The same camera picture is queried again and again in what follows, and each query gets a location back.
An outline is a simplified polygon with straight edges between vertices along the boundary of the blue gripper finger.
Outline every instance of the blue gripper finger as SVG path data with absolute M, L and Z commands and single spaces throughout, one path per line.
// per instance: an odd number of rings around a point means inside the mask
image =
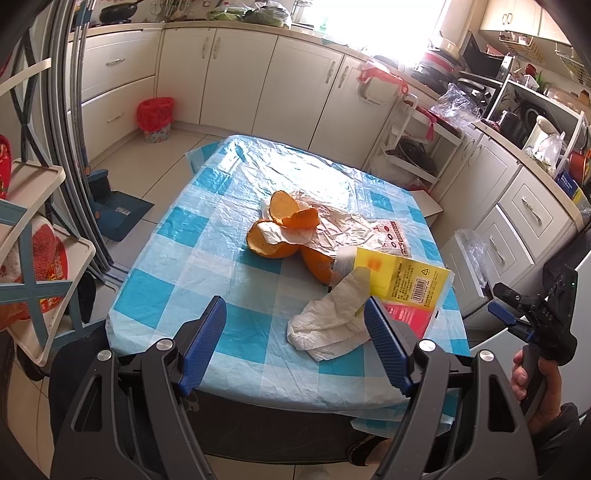
M 410 394 L 414 383 L 408 374 L 408 356 L 388 324 L 388 313 L 373 297 L 365 302 L 365 326 L 393 387 Z
M 500 303 L 491 301 L 488 304 L 488 311 L 502 321 L 508 327 L 517 323 L 517 319 L 506 308 L 502 307 Z
M 203 380 L 205 370 L 212 359 L 223 329 L 226 326 L 226 302 L 221 297 L 214 297 L 200 318 L 202 321 L 193 341 L 180 359 L 183 373 L 178 382 L 182 395 L 189 395 Z

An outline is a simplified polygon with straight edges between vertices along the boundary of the plastic bag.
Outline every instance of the plastic bag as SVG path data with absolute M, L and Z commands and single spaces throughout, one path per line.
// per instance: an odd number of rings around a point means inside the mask
M 544 171 L 554 178 L 556 172 L 556 163 L 562 149 L 564 140 L 564 132 L 559 134 L 552 134 L 548 138 L 543 139 L 535 147 L 526 147 L 524 152 L 527 153 L 535 162 L 544 169 Z
M 461 229 L 454 234 L 464 248 L 468 261 L 472 265 L 481 288 L 486 288 L 488 275 L 486 274 L 486 248 L 482 239 L 474 230 Z
M 222 22 L 241 22 L 242 17 L 249 10 L 251 10 L 251 7 L 247 7 L 244 4 L 224 4 L 207 12 L 205 19 Z
M 456 128 L 466 127 L 482 118 L 477 104 L 453 83 L 447 86 L 447 92 L 430 111 Z
M 157 97 L 138 105 L 136 118 L 144 132 L 155 132 L 173 121 L 174 98 Z
M 243 17 L 246 23 L 269 25 L 271 27 L 291 28 L 291 15 L 283 5 L 268 0 L 255 2 L 254 10 L 248 10 Z

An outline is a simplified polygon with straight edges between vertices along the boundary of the utensil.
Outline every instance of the utensil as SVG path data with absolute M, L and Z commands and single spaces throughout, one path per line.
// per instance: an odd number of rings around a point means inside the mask
M 137 0 L 133 3 L 110 5 L 100 11 L 99 21 L 103 25 L 116 24 L 128 21 L 138 10 L 138 3 L 144 0 Z
M 507 110 L 503 110 L 501 118 L 497 122 L 499 125 L 500 133 L 514 144 L 518 148 L 523 148 L 525 139 L 527 137 L 527 131 L 525 125 L 516 114 L 511 113 Z

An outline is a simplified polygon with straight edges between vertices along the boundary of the drawer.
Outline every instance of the drawer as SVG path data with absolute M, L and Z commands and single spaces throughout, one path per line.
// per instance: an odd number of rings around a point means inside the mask
M 482 292 L 478 278 L 464 247 L 455 235 L 440 250 L 443 263 L 454 272 L 453 291 L 463 317 L 483 306 L 489 299 Z
M 571 222 L 558 200 L 525 168 L 511 183 L 499 205 L 534 260 L 540 260 L 552 248 Z
M 82 104 L 86 154 L 91 161 L 99 153 L 138 128 L 135 111 L 152 98 L 154 76 L 103 93 Z
M 534 266 L 521 238 L 498 205 L 476 228 L 486 248 L 486 273 L 491 286 L 512 286 Z
M 159 30 L 90 37 L 82 67 L 82 101 L 156 74 Z

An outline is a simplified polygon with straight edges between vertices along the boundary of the tiled floor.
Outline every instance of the tiled floor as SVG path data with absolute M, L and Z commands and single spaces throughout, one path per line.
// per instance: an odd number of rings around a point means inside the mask
M 143 136 L 127 142 L 108 156 L 98 168 L 109 170 L 114 190 L 144 198 L 154 207 L 122 242 L 108 242 L 113 259 L 131 268 L 157 223 L 170 204 L 191 180 L 185 152 L 221 140 L 220 137 L 189 131 L 173 131 L 161 144 L 147 144 Z M 115 299 L 116 291 L 100 286 L 93 318 L 104 318 Z M 53 437 L 47 399 L 49 380 L 32 382 L 18 362 L 12 367 L 8 391 L 8 426 L 29 457 L 49 476 L 53 458 Z M 219 480 L 366 480 L 374 468 L 360 468 L 348 463 L 324 466 L 264 465 L 208 457 Z

